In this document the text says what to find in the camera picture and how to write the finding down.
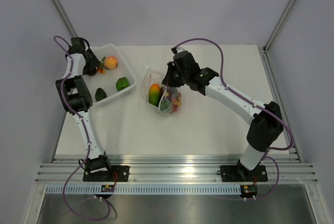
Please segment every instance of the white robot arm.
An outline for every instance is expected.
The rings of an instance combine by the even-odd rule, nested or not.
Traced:
[[[100,62],[90,48],[86,50],[83,38],[72,38],[71,43],[67,51],[70,57],[65,56],[67,59],[65,75],[56,81],[56,87],[65,111],[71,113],[78,124],[82,140],[89,153],[85,161],[83,180],[113,181],[115,171],[99,142],[91,117],[92,97],[82,78],[83,75],[95,75]]]
[[[265,107],[265,104],[261,101],[254,100],[248,95],[238,91],[236,88],[230,86],[234,91],[242,94],[244,97],[252,100],[257,105]],[[211,97],[215,100],[226,105],[232,111],[237,113],[244,121],[250,125],[254,119],[255,114],[260,114],[261,110],[255,108],[247,103],[244,100],[233,94],[231,91],[225,89],[219,77],[215,77],[210,81],[210,84],[205,87],[205,94],[208,97]],[[260,162],[260,159],[263,157],[265,152],[258,151],[253,148],[251,145],[248,145],[245,153],[240,159],[240,163],[247,168],[248,170],[253,170]]]
[[[70,58],[67,58],[67,68],[66,68],[66,72],[63,76],[62,79],[64,79],[65,77],[67,77],[67,75],[69,74],[67,79],[71,79],[71,78],[75,78],[76,76],[78,77],[82,77],[82,72],[83,72],[83,68],[86,64],[86,60],[83,56],[83,54],[81,53],[75,53],[75,54],[71,54],[72,60]],[[72,88],[71,89],[71,93],[72,94],[77,94],[77,88]],[[88,148],[90,148],[90,153],[89,153],[89,159],[95,159],[98,158],[99,155],[103,155],[104,154],[104,149],[101,146],[98,136],[96,134],[96,130],[93,124],[93,120],[92,120],[92,116],[91,116],[91,109],[88,108],[87,111],[81,111],[80,112],[81,117],[83,117],[86,128],[87,128],[87,132],[89,135],[89,142],[90,142],[90,147],[88,146],[88,140],[87,140],[87,136],[86,136],[86,132],[85,132],[85,128],[82,124],[81,119],[79,118],[79,116],[77,114],[73,114],[73,118],[74,120],[77,122],[81,136],[82,136],[82,140],[85,144],[86,150],[88,150]]]
[[[264,104],[228,84],[224,86],[218,73],[207,67],[201,69],[191,53],[188,51],[176,52],[175,49],[172,51],[175,54],[174,61],[168,63],[168,71],[162,82],[164,85],[169,87],[188,85],[191,90],[223,103],[250,125],[247,134],[249,145],[236,165],[240,178],[246,179],[251,174],[250,172],[257,168],[270,145],[282,133],[283,126],[269,114],[246,103],[231,90],[281,119],[279,106],[272,101],[269,104]]]

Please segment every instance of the clear plastic bag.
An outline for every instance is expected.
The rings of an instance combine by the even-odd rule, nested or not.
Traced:
[[[146,75],[141,83],[141,97],[155,111],[163,115],[169,115],[177,112],[181,105],[181,93],[174,87],[162,85],[165,75],[159,71],[147,68]],[[149,90],[153,84],[158,84],[160,88],[160,100],[156,107],[149,102]]]

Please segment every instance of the white tabletop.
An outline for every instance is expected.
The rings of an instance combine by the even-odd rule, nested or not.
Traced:
[[[118,46],[138,80],[134,91],[104,107],[93,106],[92,117],[105,152],[117,155],[231,155],[242,154],[249,126],[218,101],[180,88],[182,108],[161,116],[140,96],[146,66],[165,73],[172,46]],[[219,73],[220,54],[212,45],[186,45],[201,68]],[[273,100],[256,45],[222,45],[225,80],[238,90],[265,103]],[[273,143],[285,147],[283,134]],[[56,155],[84,155],[79,129],[66,115]]]

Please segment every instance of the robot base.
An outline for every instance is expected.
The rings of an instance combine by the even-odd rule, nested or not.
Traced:
[[[254,182],[255,177],[257,182],[268,181],[265,166],[257,166],[254,170],[250,171],[246,179],[242,179],[239,175],[237,165],[220,166],[220,170],[217,171],[217,174],[221,175],[223,182]]]
[[[83,174],[84,182],[114,182],[114,173],[117,174],[117,182],[127,182],[129,179],[129,166],[111,166],[110,171],[99,171],[90,173],[85,171]]]

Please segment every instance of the gray wall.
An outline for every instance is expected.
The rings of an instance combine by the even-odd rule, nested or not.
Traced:
[[[264,45],[288,0],[61,0],[92,44],[172,45],[193,37]]]
[[[54,82],[66,62],[51,36],[69,35],[50,0],[0,7],[0,223],[19,223],[64,114]]]
[[[334,0],[299,0],[269,51],[305,161],[334,213]]]

